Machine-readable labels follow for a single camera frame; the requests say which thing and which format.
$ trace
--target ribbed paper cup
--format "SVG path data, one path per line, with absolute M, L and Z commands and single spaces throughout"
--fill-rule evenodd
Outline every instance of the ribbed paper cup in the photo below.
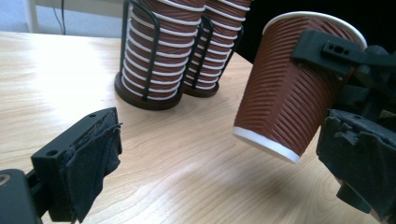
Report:
M 199 46 L 205 46 L 207 42 L 207 39 L 204 37 L 201 37 L 201 39 L 198 41 Z M 233 43 L 226 45 L 226 44 L 221 44 L 219 42 L 216 42 L 215 40 L 210 40 L 208 49 L 217 51 L 217 52 L 228 52 L 231 50 L 233 47 Z
M 193 62 L 200 62 L 202 60 L 202 56 L 199 55 L 198 53 L 195 53 L 192 57 L 192 61 Z M 227 59 L 225 60 L 217 60 L 217 59 L 212 59 L 209 57 L 205 57 L 204 58 L 204 64 L 207 64 L 209 66 L 213 66 L 213 67 L 223 67 L 225 62 Z
M 192 87 L 192 82 L 193 82 L 192 78 L 186 77 L 184 79 L 184 84 L 187 86 Z M 195 88 L 200 91 L 212 91 L 216 88 L 216 85 L 217 85 L 216 82 L 215 83 L 206 83 L 206 82 L 202 82 L 202 80 L 199 79 L 198 83 L 195 85 Z
M 152 12 L 183 21 L 198 21 L 202 11 L 205 10 L 203 1 L 200 7 L 189 7 L 163 0 L 138 0 L 138 2 Z
M 221 22 L 222 24 L 239 27 L 242 25 L 242 22 L 245 20 L 245 17 L 236 17 L 235 15 L 230 15 L 225 12 L 221 12 L 216 8 L 206 6 L 204 14 L 209 17 L 211 20 L 215 20 Z
M 216 10 L 222 13 L 227 13 L 229 15 L 233 15 L 239 18 L 245 18 L 247 12 L 250 10 L 248 6 L 247 7 L 239 6 L 229 1 L 206 0 L 205 5 L 207 7 L 215 8 Z
M 133 71 L 130 67 L 125 66 L 123 74 L 137 85 L 146 86 L 148 82 L 147 72 L 143 70 Z M 164 77 L 160 75 L 152 75 L 150 80 L 150 87 L 156 90 L 171 90 L 178 87 L 181 80 L 181 75 L 178 74 L 173 78 Z
M 131 79 L 129 79 L 128 76 L 123 76 L 122 78 L 123 78 L 122 84 L 127 90 L 129 90 L 131 93 L 133 93 L 136 96 L 143 96 L 145 89 L 144 86 L 136 84 Z M 174 90 L 156 90 L 150 88 L 148 90 L 148 98 L 157 101 L 169 100 L 172 97 L 176 96 L 176 94 L 177 94 L 177 88 L 175 88 Z
M 304 30 L 319 30 L 366 47 L 358 30 L 329 15 L 291 12 L 273 18 L 264 28 L 233 126 L 238 138 L 294 163 L 347 82 L 347 78 L 340 80 L 331 72 L 290 60 Z
M 226 4 L 230 7 L 250 7 L 251 0 L 219 0 L 219 2 Z
M 188 70 L 187 74 L 186 74 L 186 78 L 188 78 L 190 80 L 195 80 L 195 76 L 194 75 L 195 74 L 192 71 Z M 198 81 L 198 85 L 201 85 L 201 86 L 204 86 L 204 87 L 210 87 L 211 85 L 213 85 L 214 83 L 219 81 L 219 77 L 199 76 L 197 81 Z
M 202 7 L 205 5 L 205 1 L 204 0 L 158 0 L 158 1 L 169 1 L 169 2 L 173 2 L 173 3 L 177 3 L 186 7 Z
M 137 31 L 139 31 L 144 35 L 151 37 L 155 36 L 154 27 L 152 26 L 152 24 L 140 20 L 139 18 L 137 18 L 135 14 L 132 14 L 132 17 L 133 18 L 130 19 L 130 24 L 132 25 L 133 28 L 135 28 Z M 197 32 L 198 30 L 192 33 L 181 33 L 181 32 L 174 32 L 161 28 L 160 40 L 173 44 L 188 44 L 195 38 Z
M 140 10 L 137 10 L 135 8 L 132 9 L 132 12 L 141 20 L 152 23 L 151 18 L 146 15 L 145 13 L 142 13 Z M 201 23 L 201 18 L 198 19 L 197 21 L 183 21 L 183 20 L 178 20 L 174 19 L 171 17 L 164 16 L 160 13 L 155 13 L 153 12 L 154 15 L 156 16 L 157 20 L 160 22 L 160 25 L 162 28 L 175 31 L 175 32 L 181 32 L 181 33 L 191 33 L 194 32 L 197 29 L 197 25 Z
M 208 38 L 208 36 L 209 36 L 208 30 L 204 29 L 204 31 L 202 32 L 202 37 Z M 221 35 L 216 32 L 213 32 L 211 39 L 213 41 L 220 43 L 220 44 L 231 45 L 232 43 L 234 43 L 236 38 L 238 38 L 238 35 L 228 36 L 228 35 Z
M 151 37 L 140 35 L 139 33 L 135 33 L 133 30 L 130 30 L 128 33 L 128 42 L 129 47 L 132 49 L 133 40 L 136 43 L 139 43 L 141 46 L 147 49 L 153 49 L 154 43 Z M 192 40 L 188 44 L 174 44 L 167 43 L 164 41 L 159 41 L 157 50 L 160 52 L 164 52 L 167 54 L 185 54 L 191 50 L 191 46 L 194 44 L 194 40 Z

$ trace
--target white cup bottom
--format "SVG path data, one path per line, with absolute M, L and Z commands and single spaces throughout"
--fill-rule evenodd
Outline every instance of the white cup bottom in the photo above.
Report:
M 291 149 L 284 147 L 278 142 L 268 139 L 260 134 L 254 133 L 251 130 L 240 127 L 233 127 L 233 135 L 236 136 L 238 139 L 248 143 L 249 145 L 258 148 L 283 161 L 297 163 L 297 161 L 300 159 L 300 156 Z

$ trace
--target bolt hole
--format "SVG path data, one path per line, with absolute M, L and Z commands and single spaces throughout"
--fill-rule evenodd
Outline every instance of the bolt hole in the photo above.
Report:
M 57 153 L 58 153 L 57 150 L 52 150 L 52 151 L 47 152 L 47 156 L 55 156 Z
M 336 53 L 343 53 L 344 52 L 344 48 L 337 46 L 337 47 L 334 48 L 334 51 Z

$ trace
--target black wire cup holder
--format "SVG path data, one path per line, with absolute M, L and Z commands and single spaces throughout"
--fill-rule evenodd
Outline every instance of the black wire cup holder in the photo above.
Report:
M 127 35 L 130 30 L 128 29 L 128 20 L 129 20 L 129 11 L 131 6 L 134 9 L 138 10 L 140 13 L 143 13 L 144 15 L 148 16 L 149 20 L 151 21 L 151 24 L 153 25 L 153 30 L 154 30 L 154 35 L 152 37 L 152 48 L 150 49 L 151 53 L 149 56 L 148 66 L 146 68 L 147 76 L 146 76 L 143 93 L 141 94 L 141 96 L 133 93 L 125 84 L 126 77 L 124 71 L 125 71 L 125 64 L 127 63 L 126 59 L 128 59 L 126 58 L 126 56 L 128 56 L 126 50 L 128 43 Z M 152 11 L 140 5 L 135 0 L 124 1 L 123 13 L 122 13 L 121 47 L 120 47 L 120 71 L 116 75 L 115 89 L 117 94 L 125 102 L 147 110 L 165 110 L 172 108 L 179 103 L 182 96 L 182 92 L 180 92 L 180 90 L 177 89 L 176 94 L 173 97 L 166 100 L 154 100 L 149 97 L 149 90 L 150 90 L 150 86 L 152 86 L 151 81 L 153 79 L 153 72 L 154 72 L 153 68 L 155 66 L 156 56 L 159 47 L 160 31 L 161 31 L 160 29 L 161 29 L 160 21 L 157 19 L 157 17 L 154 15 Z
M 142 85 L 142 93 L 136 94 L 131 88 L 128 87 L 127 80 L 128 77 L 125 75 L 126 64 L 130 62 L 129 53 L 128 52 L 128 37 L 130 32 L 130 27 L 128 26 L 129 18 L 130 18 L 130 8 L 137 10 L 139 13 L 142 13 L 147 16 L 147 19 L 150 20 L 153 28 L 153 36 L 152 36 L 152 47 L 149 49 L 149 60 L 147 63 L 147 75 L 145 77 L 144 86 Z M 161 34 L 161 23 L 160 20 L 156 17 L 156 15 L 150 11 L 148 8 L 139 4 L 136 0 L 125 0 L 123 3 L 123 14 L 122 14 L 122 34 L 121 34 L 121 46 L 120 46 L 120 71 L 117 73 L 115 78 L 115 89 L 117 94 L 128 104 L 134 105 L 139 108 L 147 109 L 147 110 L 165 110 L 176 106 L 182 97 L 183 93 L 186 93 L 195 97 L 210 97 L 216 94 L 219 89 L 219 79 L 222 76 L 228 62 L 233 56 L 235 49 L 237 48 L 241 37 L 243 35 L 243 27 L 238 33 L 237 38 L 234 41 L 233 47 L 230 49 L 230 53 L 228 58 L 224 62 L 222 69 L 220 70 L 220 74 L 218 75 L 218 80 L 214 83 L 215 87 L 211 90 L 202 90 L 197 88 L 198 81 L 201 77 L 201 71 L 204 66 L 204 60 L 206 54 L 208 53 L 208 48 L 210 45 L 210 41 L 212 39 L 212 35 L 214 32 L 214 25 L 210 18 L 206 15 L 201 16 L 201 23 L 197 25 L 196 36 L 193 38 L 193 45 L 191 46 L 191 53 L 188 56 L 188 60 L 184 66 L 184 71 L 181 71 L 181 77 L 177 81 L 178 87 L 176 89 L 175 94 L 166 100 L 155 100 L 152 97 L 150 98 L 150 88 L 153 86 L 153 77 L 155 77 L 155 71 L 153 68 L 155 67 L 156 59 L 159 53 L 159 44 L 160 44 L 160 34 Z M 203 32 L 207 31 L 206 42 L 201 52 L 201 59 L 198 62 L 198 66 L 196 67 L 196 74 L 194 75 L 192 83 L 186 85 L 186 76 L 189 72 L 190 66 L 192 65 L 192 58 L 198 50 L 198 43 L 203 36 Z
M 233 57 L 235 50 L 238 48 L 238 45 L 239 45 L 239 43 L 242 39 L 242 36 L 244 34 L 244 28 L 243 28 L 243 26 L 241 26 L 241 29 L 239 30 L 239 32 L 237 34 L 237 38 L 233 42 L 233 46 L 230 48 L 230 53 L 227 56 L 227 59 L 224 62 L 224 65 L 220 69 L 218 79 L 214 83 L 214 87 L 210 88 L 209 90 L 203 90 L 203 89 L 197 88 L 197 84 L 198 84 L 198 80 L 200 79 L 200 77 L 202 77 L 202 70 L 204 68 L 205 57 L 208 53 L 210 41 L 212 40 L 212 36 L 214 33 L 214 24 L 213 24 L 212 20 L 210 20 L 210 18 L 207 17 L 206 15 L 202 15 L 202 23 L 200 25 L 198 34 L 196 36 L 196 42 L 195 42 L 195 45 L 193 46 L 193 53 L 191 54 L 191 58 L 189 60 L 188 66 L 184 72 L 184 78 L 183 78 L 183 80 L 185 80 L 186 75 L 188 74 L 189 69 L 191 68 L 191 64 L 192 64 L 191 59 L 194 56 L 194 53 L 197 51 L 198 42 L 200 41 L 200 39 L 203 35 L 204 29 L 207 30 L 208 35 L 206 37 L 206 42 L 205 42 L 204 48 L 201 49 L 202 54 L 199 59 L 198 66 L 196 67 L 196 70 L 195 70 L 196 72 L 194 73 L 193 80 L 191 83 L 183 82 L 181 85 L 181 90 L 183 93 L 188 94 L 190 96 L 194 96 L 194 97 L 200 97 L 200 98 L 211 97 L 217 93 L 217 91 L 219 90 L 219 80 L 220 80 L 221 76 L 223 75 L 225 69 L 227 68 L 229 61 Z

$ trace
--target wooden table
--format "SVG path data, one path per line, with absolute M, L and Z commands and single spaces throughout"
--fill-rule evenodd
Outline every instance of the wooden table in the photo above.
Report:
M 318 135 L 293 165 L 231 134 L 251 69 L 239 55 L 215 96 L 183 95 L 165 111 L 121 100 L 119 64 L 119 39 L 0 33 L 0 170 L 27 173 L 50 140 L 115 106 L 121 164 L 84 223 L 376 223 L 336 198 Z

